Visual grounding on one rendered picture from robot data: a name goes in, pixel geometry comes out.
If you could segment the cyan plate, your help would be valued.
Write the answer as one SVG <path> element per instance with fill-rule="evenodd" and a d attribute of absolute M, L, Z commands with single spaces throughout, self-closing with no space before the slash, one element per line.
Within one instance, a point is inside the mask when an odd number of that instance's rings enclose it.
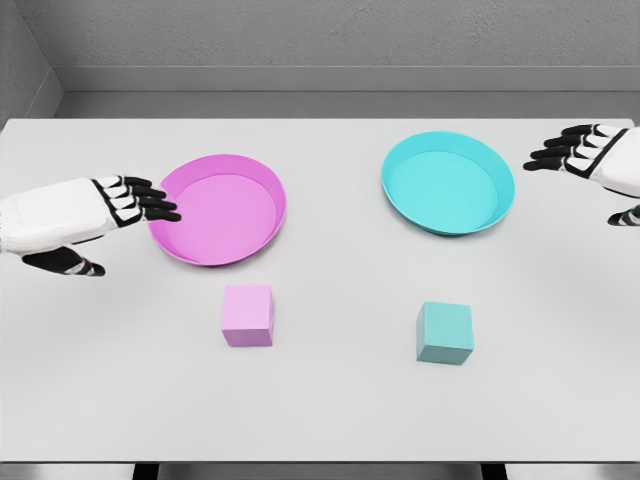
<path fill-rule="evenodd" d="M 510 212 L 516 194 L 512 171 L 494 149 L 448 131 L 419 133 L 396 144 L 382 164 L 381 183 L 402 217 L 443 236 L 493 227 Z"/>

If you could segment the pink plate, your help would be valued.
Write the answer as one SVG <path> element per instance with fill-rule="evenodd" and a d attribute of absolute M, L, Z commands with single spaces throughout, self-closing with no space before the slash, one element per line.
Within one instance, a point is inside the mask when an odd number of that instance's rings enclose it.
<path fill-rule="evenodd" d="M 192 160 L 169 173 L 161 187 L 181 220 L 151 222 L 151 236 L 166 254 L 193 265 L 221 266 L 253 255 L 276 236 L 286 215 L 278 175 L 245 156 Z"/>

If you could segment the cyan block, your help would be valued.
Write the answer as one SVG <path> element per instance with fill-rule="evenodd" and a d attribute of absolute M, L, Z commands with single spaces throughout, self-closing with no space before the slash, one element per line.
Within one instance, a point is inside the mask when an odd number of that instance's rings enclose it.
<path fill-rule="evenodd" d="M 474 351 L 469 305 L 424 302 L 416 321 L 416 360 L 461 366 Z"/>

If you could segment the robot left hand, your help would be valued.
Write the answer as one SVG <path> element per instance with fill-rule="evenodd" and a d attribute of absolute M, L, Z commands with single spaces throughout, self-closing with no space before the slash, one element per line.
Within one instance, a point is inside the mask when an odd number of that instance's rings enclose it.
<path fill-rule="evenodd" d="M 78 178 L 0 200 L 0 254 L 65 276 L 102 277 L 103 266 L 72 249 L 140 222 L 178 222 L 177 205 L 151 181 Z"/>

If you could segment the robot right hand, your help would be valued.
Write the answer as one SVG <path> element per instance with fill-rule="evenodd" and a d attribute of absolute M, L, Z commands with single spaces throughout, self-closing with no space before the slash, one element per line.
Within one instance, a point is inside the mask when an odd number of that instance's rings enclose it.
<path fill-rule="evenodd" d="M 530 154 L 526 171 L 565 172 L 602 188 L 640 199 L 640 126 L 582 124 L 562 130 Z"/>

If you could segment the pink block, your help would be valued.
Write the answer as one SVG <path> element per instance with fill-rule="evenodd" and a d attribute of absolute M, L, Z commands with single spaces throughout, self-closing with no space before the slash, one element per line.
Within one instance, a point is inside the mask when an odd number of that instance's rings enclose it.
<path fill-rule="evenodd" d="M 225 287 L 221 331 L 231 347 L 273 345 L 274 302 L 269 285 Z"/>

